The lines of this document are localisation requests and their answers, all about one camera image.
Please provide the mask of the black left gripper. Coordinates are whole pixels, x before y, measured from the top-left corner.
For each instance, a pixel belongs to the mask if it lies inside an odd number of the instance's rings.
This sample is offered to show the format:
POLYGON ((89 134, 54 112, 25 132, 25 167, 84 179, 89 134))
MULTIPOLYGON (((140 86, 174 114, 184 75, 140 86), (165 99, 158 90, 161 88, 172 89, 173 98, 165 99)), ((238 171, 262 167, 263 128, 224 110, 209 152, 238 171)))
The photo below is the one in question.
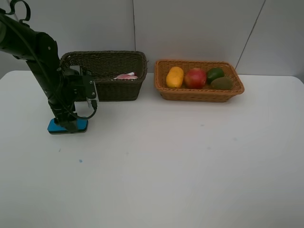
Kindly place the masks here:
POLYGON ((69 87, 47 88, 48 104, 54 114, 56 124, 65 124, 68 132, 77 132, 77 118, 72 113, 75 109, 76 94, 69 87))

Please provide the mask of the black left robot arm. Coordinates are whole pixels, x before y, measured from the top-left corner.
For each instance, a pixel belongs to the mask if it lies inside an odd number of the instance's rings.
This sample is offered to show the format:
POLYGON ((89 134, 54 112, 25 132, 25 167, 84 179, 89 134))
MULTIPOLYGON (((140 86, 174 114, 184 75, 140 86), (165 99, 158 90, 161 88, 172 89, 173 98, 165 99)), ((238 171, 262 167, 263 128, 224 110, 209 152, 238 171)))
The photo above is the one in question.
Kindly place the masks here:
POLYGON ((47 33, 36 32, 0 11, 0 50, 25 60, 47 96, 55 123, 69 133, 77 131, 74 92, 65 84, 60 70, 56 41, 47 33))

